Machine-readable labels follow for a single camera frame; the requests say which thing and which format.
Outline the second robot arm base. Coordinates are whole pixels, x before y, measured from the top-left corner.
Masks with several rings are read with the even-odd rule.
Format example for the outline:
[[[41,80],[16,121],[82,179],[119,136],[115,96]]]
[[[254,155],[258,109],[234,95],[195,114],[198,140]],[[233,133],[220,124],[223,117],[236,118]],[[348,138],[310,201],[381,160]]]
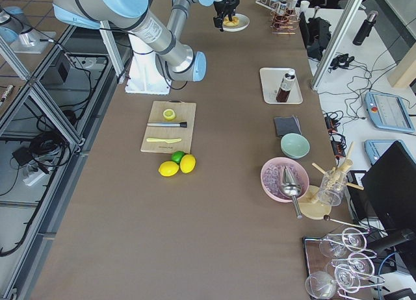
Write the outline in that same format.
[[[1,8],[1,37],[15,53],[41,54],[56,32],[38,31],[21,8]]]

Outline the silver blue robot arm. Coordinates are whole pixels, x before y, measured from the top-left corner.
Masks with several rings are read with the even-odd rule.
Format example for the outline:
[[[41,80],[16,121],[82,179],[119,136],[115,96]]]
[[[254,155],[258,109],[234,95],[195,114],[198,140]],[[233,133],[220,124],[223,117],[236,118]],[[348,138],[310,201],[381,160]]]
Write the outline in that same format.
[[[200,51],[193,51],[179,41],[191,4],[213,5],[214,26],[222,30],[225,18],[235,14],[240,0],[172,0],[167,25],[150,10],[151,0],[53,0],[55,17],[69,25],[99,29],[102,21],[109,21],[123,31],[130,32],[159,57],[159,73],[173,81],[201,81],[207,62]]]

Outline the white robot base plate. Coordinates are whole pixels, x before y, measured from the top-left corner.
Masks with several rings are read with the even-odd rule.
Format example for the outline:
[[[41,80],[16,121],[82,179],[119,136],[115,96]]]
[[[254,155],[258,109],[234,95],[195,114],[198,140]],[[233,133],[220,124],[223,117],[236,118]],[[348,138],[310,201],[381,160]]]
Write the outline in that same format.
[[[171,81],[159,73],[153,49],[140,38],[129,35],[133,59],[125,91],[129,94],[168,95]]]

